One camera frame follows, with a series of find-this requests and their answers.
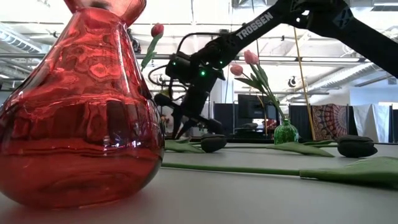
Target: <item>gray table surface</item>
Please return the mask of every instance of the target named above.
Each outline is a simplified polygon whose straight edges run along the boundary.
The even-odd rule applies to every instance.
[[[374,156],[398,157],[378,145]],[[267,149],[166,153],[166,162],[279,169],[341,167],[356,161]],[[0,194],[1,224],[387,224],[398,223],[398,191],[274,175],[161,169],[137,195],[83,210],[37,211]]]

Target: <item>red glass vase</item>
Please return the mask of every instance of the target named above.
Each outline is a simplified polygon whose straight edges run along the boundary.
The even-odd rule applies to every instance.
[[[31,207],[86,207],[130,196],[155,176],[164,133],[126,27],[109,10],[78,8],[4,102],[4,195]]]

